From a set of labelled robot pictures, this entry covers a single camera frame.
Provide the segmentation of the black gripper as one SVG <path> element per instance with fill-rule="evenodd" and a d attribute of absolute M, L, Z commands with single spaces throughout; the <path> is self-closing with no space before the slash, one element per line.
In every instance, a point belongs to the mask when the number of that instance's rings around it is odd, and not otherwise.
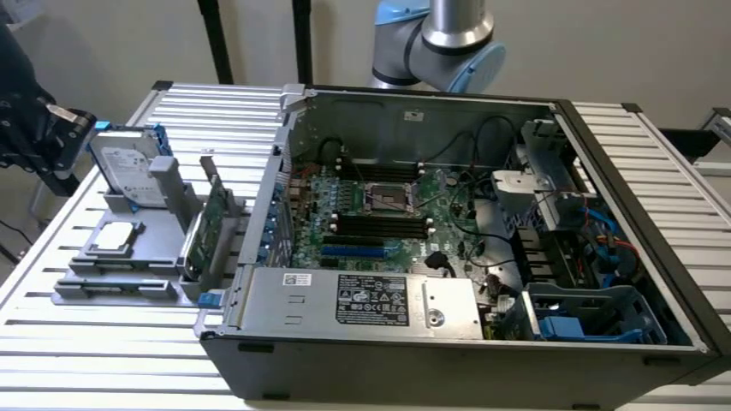
<path fill-rule="evenodd" d="M 91 112 L 58 104 L 11 29 L 2 26 L 2 165 L 43 174 L 71 170 L 97 121 Z"/>

